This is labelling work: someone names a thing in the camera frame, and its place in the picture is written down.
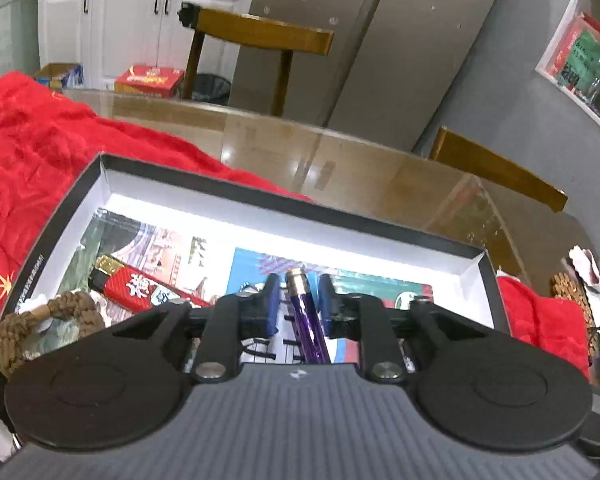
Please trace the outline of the purple lighter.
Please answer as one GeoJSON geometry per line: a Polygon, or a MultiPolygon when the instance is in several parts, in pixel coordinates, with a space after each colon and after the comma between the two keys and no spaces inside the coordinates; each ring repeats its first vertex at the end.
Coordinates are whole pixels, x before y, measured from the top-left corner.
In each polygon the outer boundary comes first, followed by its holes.
{"type": "Polygon", "coordinates": [[[288,299],[294,317],[294,331],[304,362],[309,364],[329,364],[330,356],[326,346],[325,335],[313,295],[309,279],[302,268],[294,268],[286,272],[285,282],[288,299]]]}

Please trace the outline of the olive brown crochet scrunchie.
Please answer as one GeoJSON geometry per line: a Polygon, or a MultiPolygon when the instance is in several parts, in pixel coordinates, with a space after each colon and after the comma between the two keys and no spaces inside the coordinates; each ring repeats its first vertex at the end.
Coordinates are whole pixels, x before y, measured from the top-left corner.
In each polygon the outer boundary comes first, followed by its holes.
{"type": "Polygon", "coordinates": [[[63,292],[31,311],[9,314],[0,323],[0,372],[7,378],[26,360],[22,344],[44,322],[58,318],[75,320],[79,325],[79,338],[84,338],[105,328],[96,304],[87,292],[63,292]]]}

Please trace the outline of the printed booklet in box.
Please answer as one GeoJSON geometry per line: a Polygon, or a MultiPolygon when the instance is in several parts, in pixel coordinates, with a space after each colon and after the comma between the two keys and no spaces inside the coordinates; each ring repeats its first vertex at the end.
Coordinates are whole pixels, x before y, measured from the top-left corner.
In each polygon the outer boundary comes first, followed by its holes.
{"type": "Polygon", "coordinates": [[[219,223],[197,219],[193,226],[156,226],[98,208],[76,245],[57,292],[89,292],[107,326],[129,318],[131,310],[96,292],[88,284],[88,276],[100,256],[114,257],[207,304],[215,304],[224,295],[260,292],[269,275],[278,275],[277,332],[265,338],[248,339],[248,351],[242,355],[247,362],[266,363],[271,356],[284,363],[303,360],[299,337],[290,319],[294,308],[286,291],[285,274],[291,269],[301,268],[306,272],[313,296],[317,295],[320,276],[328,274],[340,294],[362,292],[376,296],[388,308],[406,310],[418,296],[434,298],[434,291],[428,284],[291,260],[267,254],[261,245],[250,249],[241,238],[230,238],[228,229],[219,223]]]}

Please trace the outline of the black shallow cardboard box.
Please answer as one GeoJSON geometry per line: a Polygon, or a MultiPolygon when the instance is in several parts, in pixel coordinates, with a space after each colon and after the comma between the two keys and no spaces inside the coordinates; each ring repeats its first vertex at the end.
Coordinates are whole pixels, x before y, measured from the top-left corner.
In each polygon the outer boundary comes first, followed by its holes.
{"type": "MultiPolygon", "coordinates": [[[[427,283],[443,307],[507,327],[481,249],[112,155],[87,167],[46,224],[10,308],[56,292],[102,207],[164,226],[219,223],[267,254],[427,283]]],[[[350,365],[248,364],[227,384],[196,388],[150,437],[100,453],[28,444],[0,479],[451,479],[493,476],[502,461],[442,434],[398,388],[366,382],[350,365]]]]}

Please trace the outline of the right wooden chair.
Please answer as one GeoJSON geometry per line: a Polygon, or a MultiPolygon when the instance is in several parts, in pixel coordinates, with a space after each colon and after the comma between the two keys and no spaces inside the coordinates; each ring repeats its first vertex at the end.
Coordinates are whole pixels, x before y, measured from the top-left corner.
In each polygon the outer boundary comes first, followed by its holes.
{"type": "Polygon", "coordinates": [[[445,127],[439,128],[429,159],[528,196],[554,212],[568,202],[566,193],[528,169],[445,127]]]}

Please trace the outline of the wooden chair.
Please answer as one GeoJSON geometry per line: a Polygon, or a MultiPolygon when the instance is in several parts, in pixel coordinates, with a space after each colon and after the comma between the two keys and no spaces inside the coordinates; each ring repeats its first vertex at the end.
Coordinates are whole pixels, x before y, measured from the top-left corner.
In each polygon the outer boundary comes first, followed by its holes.
{"type": "Polygon", "coordinates": [[[445,127],[439,128],[429,159],[528,196],[554,212],[568,202],[566,193],[528,169],[445,127]]]}
{"type": "Polygon", "coordinates": [[[190,2],[181,4],[178,19],[183,27],[194,32],[181,98],[192,98],[204,40],[212,37],[241,47],[279,52],[271,106],[271,115],[274,117],[283,116],[294,54],[301,52],[327,56],[335,37],[332,30],[302,27],[251,14],[204,8],[190,2]]]}

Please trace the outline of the black trash bin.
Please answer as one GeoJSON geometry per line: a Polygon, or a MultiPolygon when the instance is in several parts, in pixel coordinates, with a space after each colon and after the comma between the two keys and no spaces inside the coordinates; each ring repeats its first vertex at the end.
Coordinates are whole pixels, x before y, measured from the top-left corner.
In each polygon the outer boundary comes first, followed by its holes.
{"type": "Polygon", "coordinates": [[[215,74],[197,74],[194,81],[192,100],[215,105],[227,105],[232,84],[215,74]]]}

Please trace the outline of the red cardboard box on floor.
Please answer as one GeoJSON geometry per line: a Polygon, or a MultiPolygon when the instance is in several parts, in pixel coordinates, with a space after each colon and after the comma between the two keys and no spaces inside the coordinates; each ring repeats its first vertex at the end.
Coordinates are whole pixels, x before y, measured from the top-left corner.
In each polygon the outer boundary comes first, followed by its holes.
{"type": "Polygon", "coordinates": [[[114,82],[114,91],[171,99],[180,91],[184,75],[178,68],[131,65],[114,82]]]}

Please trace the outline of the red bear print blanket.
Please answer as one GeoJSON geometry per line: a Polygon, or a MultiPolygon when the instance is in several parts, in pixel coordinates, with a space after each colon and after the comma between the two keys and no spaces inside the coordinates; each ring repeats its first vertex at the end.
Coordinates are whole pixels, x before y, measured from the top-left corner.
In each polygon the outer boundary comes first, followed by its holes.
{"type": "Polygon", "coordinates": [[[486,248],[514,335],[588,368],[580,308],[550,278],[590,239],[569,214],[486,179],[341,134],[222,108],[0,78],[0,315],[48,219],[102,153],[146,160],[486,248]]]}

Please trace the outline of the left wooden chair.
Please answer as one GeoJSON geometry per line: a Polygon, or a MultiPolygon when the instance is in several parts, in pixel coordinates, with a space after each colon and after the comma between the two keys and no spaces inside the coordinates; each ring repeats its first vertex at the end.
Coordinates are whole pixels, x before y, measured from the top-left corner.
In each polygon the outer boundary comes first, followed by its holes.
{"type": "Polygon", "coordinates": [[[178,19],[183,27],[194,32],[181,98],[192,98],[204,40],[212,37],[241,47],[279,52],[271,106],[271,115],[274,117],[283,116],[294,54],[301,52],[327,56],[335,37],[332,30],[302,27],[251,14],[204,8],[190,2],[181,4],[178,19]]]}

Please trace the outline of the silver double door refrigerator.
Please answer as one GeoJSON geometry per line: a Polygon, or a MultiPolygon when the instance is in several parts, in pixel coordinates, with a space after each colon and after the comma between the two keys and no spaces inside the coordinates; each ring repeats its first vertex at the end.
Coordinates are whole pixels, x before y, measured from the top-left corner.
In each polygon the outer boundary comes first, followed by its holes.
{"type": "Polygon", "coordinates": [[[494,0],[252,0],[261,18],[334,34],[294,55],[284,118],[411,151],[494,0]]]}

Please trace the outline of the white kitchen cabinet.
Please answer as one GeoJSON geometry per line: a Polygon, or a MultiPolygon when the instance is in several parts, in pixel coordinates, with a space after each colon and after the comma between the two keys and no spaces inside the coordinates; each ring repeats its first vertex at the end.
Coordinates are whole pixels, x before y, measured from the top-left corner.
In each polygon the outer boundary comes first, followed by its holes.
{"type": "Polygon", "coordinates": [[[110,90],[134,65],[185,67],[184,2],[245,13],[252,0],[0,0],[0,77],[79,64],[85,87],[110,90]]]}

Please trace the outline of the white wall shelf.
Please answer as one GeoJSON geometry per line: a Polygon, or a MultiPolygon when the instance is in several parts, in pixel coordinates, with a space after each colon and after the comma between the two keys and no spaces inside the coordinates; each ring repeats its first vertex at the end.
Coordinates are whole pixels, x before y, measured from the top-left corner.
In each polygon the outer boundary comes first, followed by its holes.
{"type": "Polygon", "coordinates": [[[569,0],[535,71],[600,127],[600,0],[569,0]]]}

